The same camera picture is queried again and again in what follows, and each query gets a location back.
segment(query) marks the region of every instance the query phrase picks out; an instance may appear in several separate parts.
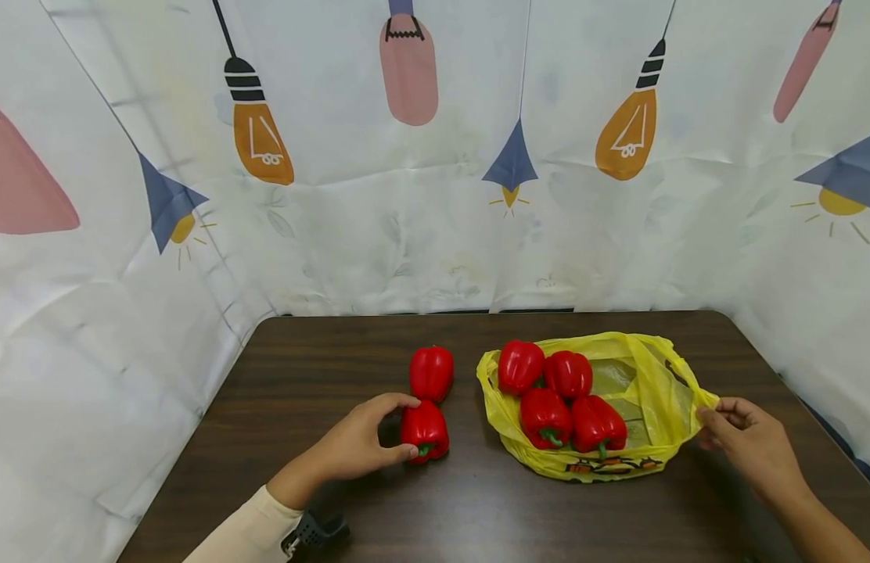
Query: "white sleeve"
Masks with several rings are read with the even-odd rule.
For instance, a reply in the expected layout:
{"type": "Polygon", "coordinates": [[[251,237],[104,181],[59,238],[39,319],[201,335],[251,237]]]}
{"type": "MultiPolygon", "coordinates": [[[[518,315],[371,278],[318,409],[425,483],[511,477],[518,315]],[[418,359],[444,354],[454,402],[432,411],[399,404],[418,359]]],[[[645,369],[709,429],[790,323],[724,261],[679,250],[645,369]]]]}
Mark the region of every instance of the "white sleeve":
{"type": "Polygon", "coordinates": [[[282,506],[263,486],[228,516],[185,563],[283,563],[291,557],[282,540],[300,522],[302,511],[282,506]]]}

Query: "white backdrop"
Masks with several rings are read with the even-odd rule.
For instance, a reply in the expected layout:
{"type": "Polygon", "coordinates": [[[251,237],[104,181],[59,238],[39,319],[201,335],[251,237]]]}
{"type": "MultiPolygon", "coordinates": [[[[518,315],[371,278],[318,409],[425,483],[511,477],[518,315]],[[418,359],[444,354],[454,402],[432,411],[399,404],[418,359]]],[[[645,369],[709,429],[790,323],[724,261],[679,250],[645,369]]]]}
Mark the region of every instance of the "white backdrop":
{"type": "Polygon", "coordinates": [[[0,2],[0,561],[114,561],[274,314],[712,307],[870,464],[870,0],[672,6],[0,2]]]}

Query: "wrist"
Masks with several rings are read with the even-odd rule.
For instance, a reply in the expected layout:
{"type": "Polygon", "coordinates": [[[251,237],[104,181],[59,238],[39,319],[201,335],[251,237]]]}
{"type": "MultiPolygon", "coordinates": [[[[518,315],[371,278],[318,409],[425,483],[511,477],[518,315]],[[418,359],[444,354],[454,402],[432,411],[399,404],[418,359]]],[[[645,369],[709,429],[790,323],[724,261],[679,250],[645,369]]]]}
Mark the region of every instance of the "wrist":
{"type": "Polygon", "coordinates": [[[773,487],[763,493],[765,500],[774,511],[807,510],[813,508],[817,501],[814,492],[808,484],[801,480],[789,486],[773,487]]]}
{"type": "Polygon", "coordinates": [[[304,510],[313,493],[329,480],[324,464],[312,449],[289,462],[267,484],[270,496],[282,506],[304,510]]]}

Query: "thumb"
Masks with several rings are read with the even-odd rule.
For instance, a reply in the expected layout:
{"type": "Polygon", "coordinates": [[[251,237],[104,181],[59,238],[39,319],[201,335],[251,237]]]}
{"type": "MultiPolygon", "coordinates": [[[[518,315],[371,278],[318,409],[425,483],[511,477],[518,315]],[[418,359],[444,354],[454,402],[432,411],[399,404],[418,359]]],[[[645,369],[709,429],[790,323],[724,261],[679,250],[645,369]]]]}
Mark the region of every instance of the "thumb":
{"type": "Polygon", "coordinates": [[[741,432],[735,426],[730,425],[724,415],[706,407],[698,409],[698,420],[714,433],[714,438],[720,440],[722,445],[730,444],[733,439],[738,439],[739,432],[741,432]]]}
{"type": "Polygon", "coordinates": [[[384,448],[382,450],[384,461],[387,464],[404,463],[412,460],[413,457],[419,456],[419,448],[413,444],[401,444],[394,448],[384,448]]]}

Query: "hand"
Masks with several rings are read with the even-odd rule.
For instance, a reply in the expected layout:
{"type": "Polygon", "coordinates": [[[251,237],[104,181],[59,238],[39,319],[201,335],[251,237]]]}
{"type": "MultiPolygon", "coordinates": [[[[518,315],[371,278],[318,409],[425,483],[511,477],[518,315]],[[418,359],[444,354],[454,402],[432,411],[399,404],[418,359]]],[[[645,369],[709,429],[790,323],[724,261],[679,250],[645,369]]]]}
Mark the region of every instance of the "hand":
{"type": "Polygon", "coordinates": [[[412,444],[383,448],[378,426],[392,411],[419,406],[419,399],[403,393],[384,393],[359,404],[310,450],[295,457],[267,485],[279,503],[303,510],[324,482],[356,479],[390,464],[412,460],[419,449],[412,444]]]}
{"type": "Polygon", "coordinates": [[[307,455],[318,458],[320,470],[329,479],[357,479],[373,471],[419,455],[412,444],[383,448],[378,426],[395,409],[416,408],[419,399],[403,393],[384,393],[360,403],[322,437],[307,455]]]}
{"type": "Polygon", "coordinates": [[[704,449],[718,448],[765,502],[810,492],[782,422],[745,399],[720,399],[716,410],[701,408],[704,449]]]}

